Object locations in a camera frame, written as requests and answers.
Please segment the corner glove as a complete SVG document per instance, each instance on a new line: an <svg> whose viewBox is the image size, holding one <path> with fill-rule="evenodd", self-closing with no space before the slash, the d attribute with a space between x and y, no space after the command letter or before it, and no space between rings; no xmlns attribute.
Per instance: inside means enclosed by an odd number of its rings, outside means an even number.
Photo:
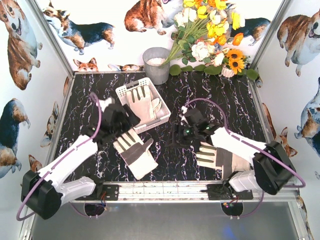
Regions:
<svg viewBox="0 0 320 240"><path fill-rule="evenodd" d="M158 166L149 151L153 143L152 138L143 142L133 128L120 135L113 142L113 147L137 180L142 179Z"/></svg>

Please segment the white work glove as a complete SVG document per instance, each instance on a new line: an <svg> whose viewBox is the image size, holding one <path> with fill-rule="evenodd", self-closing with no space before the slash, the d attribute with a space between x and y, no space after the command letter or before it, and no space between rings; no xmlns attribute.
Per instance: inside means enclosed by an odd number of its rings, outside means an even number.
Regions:
<svg viewBox="0 0 320 240"><path fill-rule="evenodd" d="M151 106L152 106L153 112L156 114L161 109L162 101L160 100L160 98L155 98L151 101Z"/></svg>

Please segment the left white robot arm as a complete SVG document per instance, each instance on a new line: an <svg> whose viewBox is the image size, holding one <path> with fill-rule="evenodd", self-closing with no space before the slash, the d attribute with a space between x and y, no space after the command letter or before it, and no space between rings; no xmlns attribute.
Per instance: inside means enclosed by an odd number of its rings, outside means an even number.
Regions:
<svg viewBox="0 0 320 240"><path fill-rule="evenodd" d="M96 100L98 121L82 129L79 137L58 158L37 172L29 170L22 179L22 206L29 207L42 219L51 218L62 205L79 198L97 199L103 182L95 176L66 182L66 178L103 146L140 123L127 104L113 98Z"/></svg>

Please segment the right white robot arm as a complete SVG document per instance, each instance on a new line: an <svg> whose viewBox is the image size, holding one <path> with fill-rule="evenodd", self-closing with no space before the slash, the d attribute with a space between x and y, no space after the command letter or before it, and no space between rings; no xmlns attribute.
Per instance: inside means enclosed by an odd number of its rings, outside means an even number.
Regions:
<svg viewBox="0 0 320 240"><path fill-rule="evenodd" d="M259 142L210 123L196 109L183 107L180 121L173 123L167 146L184 148L200 143L197 165L221 170L230 193L263 190L276 195L292 178L295 169L277 141Z"/></svg>

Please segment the white perforated storage basket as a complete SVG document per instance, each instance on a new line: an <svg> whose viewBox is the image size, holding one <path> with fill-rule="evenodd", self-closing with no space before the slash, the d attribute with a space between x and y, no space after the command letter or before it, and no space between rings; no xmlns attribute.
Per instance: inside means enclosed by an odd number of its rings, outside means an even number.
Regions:
<svg viewBox="0 0 320 240"><path fill-rule="evenodd" d="M126 92L130 91L138 86L148 86L149 90L150 90L150 94L151 94L151 100L153 100L155 98L160 98L161 103L162 103L160 111L157 113L154 113L155 120L152 120L152 121L145 123L145 124L139 123L138 125L133 127L133 129L135 130L135 132L137 134L141 134L145 131L148 131L150 129L153 129L159 125L162 125L162 124L168 122L169 118L171 116L171 112L170 112L169 108L167 107L166 103L164 102L163 98L161 97L161 95L159 94L157 89L155 88L154 84L152 83L152 81L148 77L144 77L142 79L133 81L129 84L120 86L115 89L117 97L122 105L129 106L129 103L128 103L128 100L126 97Z"/></svg>

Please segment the grey metal bucket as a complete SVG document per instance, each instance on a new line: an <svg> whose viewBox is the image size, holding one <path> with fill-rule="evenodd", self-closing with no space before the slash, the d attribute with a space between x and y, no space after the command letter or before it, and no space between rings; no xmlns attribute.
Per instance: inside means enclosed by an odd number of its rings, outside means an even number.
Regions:
<svg viewBox="0 0 320 240"><path fill-rule="evenodd" d="M169 53L170 51L164 47L151 47L142 55L145 74L154 85L162 85L169 78L170 62L167 61Z"/></svg>

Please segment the small sunflower pot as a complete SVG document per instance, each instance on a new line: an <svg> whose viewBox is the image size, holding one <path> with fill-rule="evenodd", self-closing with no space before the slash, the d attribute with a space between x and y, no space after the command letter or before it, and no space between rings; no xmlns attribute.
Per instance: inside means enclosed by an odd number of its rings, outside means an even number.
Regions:
<svg viewBox="0 0 320 240"><path fill-rule="evenodd" d="M236 48L224 48L222 50L224 58L220 75L225 78L231 78L235 75L244 75L250 65L250 56L245 55L241 50Z"/></svg>

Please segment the artificial flower bouquet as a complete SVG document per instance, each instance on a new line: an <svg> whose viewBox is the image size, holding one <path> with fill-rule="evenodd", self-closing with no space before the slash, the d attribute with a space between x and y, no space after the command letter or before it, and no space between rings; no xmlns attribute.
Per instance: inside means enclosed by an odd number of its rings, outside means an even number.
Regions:
<svg viewBox="0 0 320 240"><path fill-rule="evenodd" d="M176 31L165 64L178 59L184 65L210 63L224 45L238 46L245 37L245 18L229 0L184 0L173 22Z"/></svg>

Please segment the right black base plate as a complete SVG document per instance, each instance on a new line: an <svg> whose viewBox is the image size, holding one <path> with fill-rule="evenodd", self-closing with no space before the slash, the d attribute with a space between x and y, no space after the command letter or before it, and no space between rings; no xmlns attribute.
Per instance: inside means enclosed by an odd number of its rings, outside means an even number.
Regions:
<svg viewBox="0 0 320 240"><path fill-rule="evenodd" d="M209 200L252 200L254 198L252 191L236 192L231 186L223 184L207 184L206 189L200 190L201 193L206 193Z"/></svg>

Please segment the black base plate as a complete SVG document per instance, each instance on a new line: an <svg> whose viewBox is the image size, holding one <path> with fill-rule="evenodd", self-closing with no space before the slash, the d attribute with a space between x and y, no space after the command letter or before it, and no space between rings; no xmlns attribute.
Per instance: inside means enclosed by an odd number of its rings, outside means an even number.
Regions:
<svg viewBox="0 0 320 240"><path fill-rule="evenodd" d="M119 197L118 184L100 184L97 185L92 194L77 198L77 201L117 201Z"/></svg>
<svg viewBox="0 0 320 240"><path fill-rule="evenodd" d="M207 184L206 189L200 190L201 193L206 193L209 200L252 200L254 198L252 191L236 192L231 186L223 184Z"/></svg>

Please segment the front aluminium rail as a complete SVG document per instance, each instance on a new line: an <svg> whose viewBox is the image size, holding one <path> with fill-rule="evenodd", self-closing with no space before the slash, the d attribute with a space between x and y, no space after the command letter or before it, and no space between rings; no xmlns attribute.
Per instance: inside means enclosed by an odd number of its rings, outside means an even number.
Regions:
<svg viewBox="0 0 320 240"><path fill-rule="evenodd" d="M117 201L106 200L72 200L72 203L209 203L228 202L231 200L209 200L205 190L208 184L222 184L218 180L210 181L136 181L136 182L105 182L104 184L119 185ZM251 190L252 200L239 202L258 202L261 190Z"/></svg>

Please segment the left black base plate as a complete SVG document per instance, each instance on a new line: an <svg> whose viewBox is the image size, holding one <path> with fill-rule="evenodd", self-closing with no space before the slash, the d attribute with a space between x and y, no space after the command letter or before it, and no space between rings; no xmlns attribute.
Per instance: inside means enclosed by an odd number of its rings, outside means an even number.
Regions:
<svg viewBox="0 0 320 240"><path fill-rule="evenodd" d="M117 201L119 197L118 184L100 184L97 185L92 194L77 198L77 201Z"/></svg>

